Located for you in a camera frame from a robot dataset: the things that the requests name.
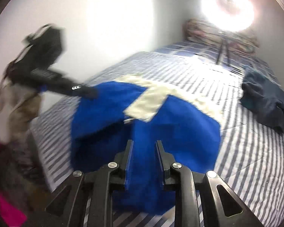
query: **triangular cutout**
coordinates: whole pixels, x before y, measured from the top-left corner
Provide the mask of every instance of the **triangular cutout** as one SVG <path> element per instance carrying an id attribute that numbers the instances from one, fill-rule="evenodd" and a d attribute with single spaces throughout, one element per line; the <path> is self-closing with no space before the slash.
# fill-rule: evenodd
<path id="1" fill-rule="evenodd" d="M 52 202 L 49 203 L 45 210 L 50 214 L 54 214 L 59 217 L 62 216 L 70 190 L 70 185 L 62 189 L 61 192 L 55 197 L 55 199 L 53 199 Z"/>
<path id="2" fill-rule="evenodd" d="M 231 217 L 235 214 L 243 212 L 240 205 L 231 197 L 231 195 L 226 191 L 222 185 L 217 185 L 217 190 L 222 202 L 224 214 L 226 217 Z"/>

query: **wall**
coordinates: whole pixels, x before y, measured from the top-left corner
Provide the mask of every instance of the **wall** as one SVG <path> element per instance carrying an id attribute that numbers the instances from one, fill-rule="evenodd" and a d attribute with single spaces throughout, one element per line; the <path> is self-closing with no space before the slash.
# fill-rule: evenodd
<path id="1" fill-rule="evenodd" d="M 138 51 L 182 40 L 182 0 L 12 0 L 0 15 L 0 80 L 24 37 L 55 23 L 65 51 L 53 68 L 84 81 Z M 61 96 L 46 93 L 42 110 Z"/>
<path id="2" fill-rule="evenodd" d="M 284 90 L 284 11 L 276 0 L 250 0 L 255 18 L 252 27 L 260 47 L 257 56 L 266 61 L 275 72 Z M 202 18 L 201 0 L 187 0 L 187 13 Z"/>

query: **silver rivet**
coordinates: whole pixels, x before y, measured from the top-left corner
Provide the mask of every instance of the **silver rivet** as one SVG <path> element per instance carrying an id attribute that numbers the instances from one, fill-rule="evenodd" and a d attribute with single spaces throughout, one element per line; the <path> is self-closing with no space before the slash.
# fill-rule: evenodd
<path id="1" fill-rule="evenodd" d="M 109 162 L 109 163 L 108 163 L 108 167 L 109 167 L 109 168 L 115 168 L 115 167 L 117 167 L 117 165 L 118 165 L 118 164 L 117 164 L 116 162 Z"/>
<path id="2" fill-rule="evenodd" d="M 217 174 L 214 171 L 208 171 L 207 176 L 209 176 L 211 178 L 215 178 L 217 176 Z"/>
<path id="3" fill-rule="evenodd" d="M 173 168 L 180 169 L 181 167 L 182 167 L 182 165 L 179 162 L 173 163 Z"/>
<path id="4" fill-rule="evenodd" d="M 80 177 L 82 175 L 82 171 L 74 171 L 73 176 L 74 177 Z"/>

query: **bed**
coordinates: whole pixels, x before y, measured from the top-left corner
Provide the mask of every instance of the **bed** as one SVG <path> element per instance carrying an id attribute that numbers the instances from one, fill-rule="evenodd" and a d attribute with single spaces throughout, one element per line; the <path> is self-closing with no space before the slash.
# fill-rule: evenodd
<path id="1" fill-rule="evenodd" d="M 215 65 L 217 53 L 218 49 L 211 46 L 178 42 L 154 52 L 136 53 L 100 72 L 87 83 L 97 85 L 126 74 L 140 74 L 209 97 L 224 113 L 214 171 L 264 226 L 278 226 L 284 219 L 284 135 L 259 124 L 253 114 L 241 106 L 239 99 L 246 65 L 262 72 L 276 84 L 279 82 L 260 59 L 231 53 L 230 66 L 225 58 Z M 69 160 L 70 128 L 78 103 L 79 98 L 66 97 L 31 124 L 51 190 L 73 172 Z M 200 224 L 204 226 L 199 195 L 198 205 Z M 115 227 L 173 226 L 173 221 L 173 211 L 163 216 L 114 212 Z"/>

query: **bright pink clothing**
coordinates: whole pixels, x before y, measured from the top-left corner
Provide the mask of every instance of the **bright pink clothing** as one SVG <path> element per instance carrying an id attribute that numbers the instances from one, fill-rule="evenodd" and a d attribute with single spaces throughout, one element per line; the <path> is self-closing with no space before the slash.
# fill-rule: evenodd
<path id="1" fill-rule="evenodd" d="M 0 215 L 10 227 L 21 226 L 26 221 L 26 216 L 21 211 L 13 207 L 10 203 L 8 203 L 1 192 Z"/>

